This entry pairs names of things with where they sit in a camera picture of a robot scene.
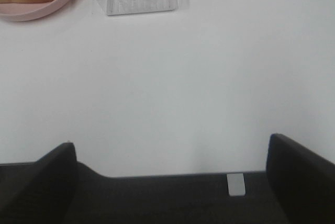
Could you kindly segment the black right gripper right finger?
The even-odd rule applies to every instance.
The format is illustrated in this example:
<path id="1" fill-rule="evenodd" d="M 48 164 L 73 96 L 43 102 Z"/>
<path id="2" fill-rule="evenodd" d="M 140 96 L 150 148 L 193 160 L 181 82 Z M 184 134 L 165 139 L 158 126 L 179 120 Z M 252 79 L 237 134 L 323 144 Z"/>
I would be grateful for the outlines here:
<path id="1" fill-rule="evenodd" d="M 266 161 L 269 185 L 290 223 L 334 223 L 334 164 L 275 133 Z"/>

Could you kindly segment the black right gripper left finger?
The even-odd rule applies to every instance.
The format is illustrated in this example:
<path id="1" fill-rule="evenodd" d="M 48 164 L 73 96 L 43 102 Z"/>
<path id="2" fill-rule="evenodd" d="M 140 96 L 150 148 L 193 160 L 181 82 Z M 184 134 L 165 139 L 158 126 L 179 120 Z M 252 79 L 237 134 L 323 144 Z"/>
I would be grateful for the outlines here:
<path id="1" fill-rule="evenodd" d="M 1 223 L 61 223 L 76 186 L 75 147 L 63 143 L 1 183 Z"/>

